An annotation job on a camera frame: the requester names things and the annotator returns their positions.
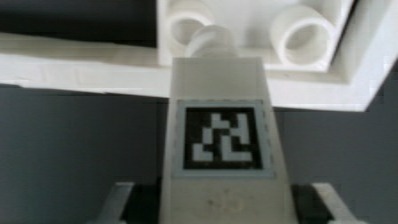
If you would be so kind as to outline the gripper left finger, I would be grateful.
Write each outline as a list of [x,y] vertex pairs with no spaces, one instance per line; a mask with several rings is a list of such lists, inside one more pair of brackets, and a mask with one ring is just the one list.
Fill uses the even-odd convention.
[[157,185],[118,182],[86,224],[158,224],[160,191]]

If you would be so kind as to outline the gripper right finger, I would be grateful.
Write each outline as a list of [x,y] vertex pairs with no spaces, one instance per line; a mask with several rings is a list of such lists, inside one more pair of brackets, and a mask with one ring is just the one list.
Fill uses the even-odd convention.
[[299,224],[368,224],[345,204],[329,183],[292,186]]

